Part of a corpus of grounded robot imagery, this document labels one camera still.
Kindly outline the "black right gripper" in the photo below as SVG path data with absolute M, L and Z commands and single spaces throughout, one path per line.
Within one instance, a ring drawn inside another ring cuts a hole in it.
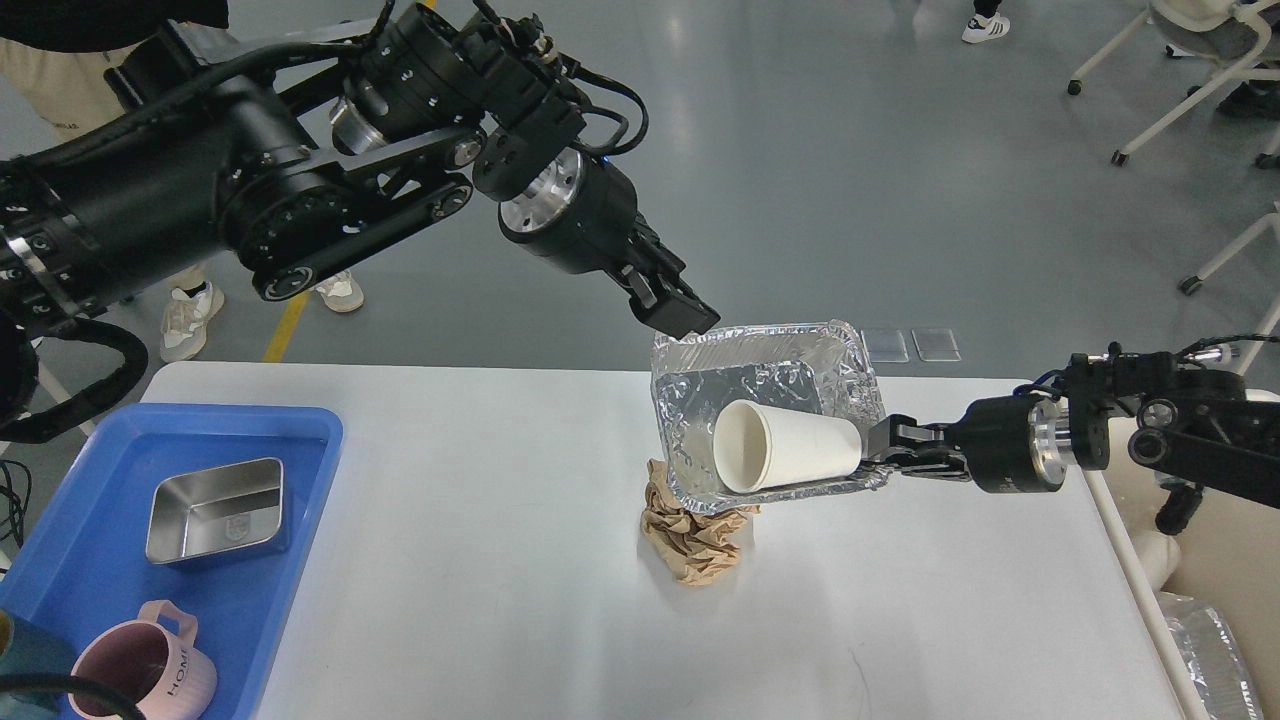
M 973 482 L 987 493 L 1052 493 L 1066 461 L 1056 402 L 1033 396 L 983 398 L 965 411 L 965 457 L 955 423 L 891 414 L 864 439 L 864 459 L 905 477 Z

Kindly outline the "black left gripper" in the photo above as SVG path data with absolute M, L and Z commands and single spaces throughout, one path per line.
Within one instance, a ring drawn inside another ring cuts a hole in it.
M 628 293 L 644 325 L 682 340 L 721 323 L 681 274 L 686 263 L 649 225 L 637 224 L 637 192 L 612 163 L 561 151 L 517 196 L 499 202 L 503 236 L 570 273 L 604 272 Z

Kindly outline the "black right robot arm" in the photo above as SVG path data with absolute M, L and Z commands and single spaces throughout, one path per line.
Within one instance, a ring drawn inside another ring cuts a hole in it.
M 1114 418 L 1135 421 L 1126 455 L 1167 491 L 1156 528 L 1178 536 L 1207 489 L 1279 505 L 1274 401 L 1251 400 L 1222 368 L 1240 334 L 1198 340 L 1176 352 L 1129 354 L 1111 343 L 1075 354 L 1010 393 L 973 401 L 957 421 L 922 424 L 893 414 L 864 436 L 864 465 L 908 477 L 969 480 L 988 493 L 1048 493 L 1069 466 L 1108 466 Z

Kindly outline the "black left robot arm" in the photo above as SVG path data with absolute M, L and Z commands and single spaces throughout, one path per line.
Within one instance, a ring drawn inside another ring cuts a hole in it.
M 462 209 L 507 240 L 605 273 L 676 340 L 719 314 L 637 209 L 613 158 L 644 140 L 584 92 L 628 86 L 562 53 L 535 17 L 480 1 L 453 27 L 392 17 L 241 44 L 165 20 L 108 82 L 125 114 L 3 163 L 3 439 L 42 443 L 120 402 L 145 343 L 113 305 L 230 250 L 282 301 Z

